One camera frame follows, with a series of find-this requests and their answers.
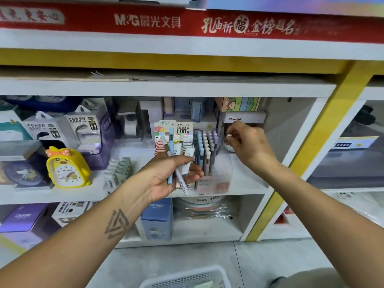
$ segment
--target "triangle tattoo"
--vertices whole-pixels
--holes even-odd
[[[105,230],[105,234],[109,234],[108,239],[117,237],[118,235],[125,234],[129,226],[128,218],[125,214],[119,209],[117,212],[113,210],[111,220]]]

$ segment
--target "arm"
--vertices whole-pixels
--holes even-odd
[[[1,286],[85,287],[143,210],[175,189],[176,180],[168,185],[167,179],[176,166],[191,160],[183,155],[171,158],[165,153],[156,155],[98,205],[2,268]],[[200,168],[191,164],[185,181],[188,184],[202,176]]]
[[[227,144],[278,192],[351,288],[384,287],[384,229],[279,163],[261,128],[236,121]]]

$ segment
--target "tile floor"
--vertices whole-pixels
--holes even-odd
[[[15,257],[0,248],[0,266]],[[127,248],[113,250],[87,288],[137,288],[148,278],[208,265],[221,265],[232,288],[266,288],[278,276],[332,266],[312,239]]]

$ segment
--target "white plastic basket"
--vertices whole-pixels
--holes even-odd
[[[232,288],[223,267],[208,266],[145,280],[139,288],[190,288],[213,281],[215,288]]]

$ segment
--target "forearm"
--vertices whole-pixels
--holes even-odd
[[[346,283],[383,287],[384,229],[274,164],[264,179],[292,208]]]
[[[143,172],[134,175],[74,222],[0,270],[2,285],[85,287],[151,203],[145,176]]]

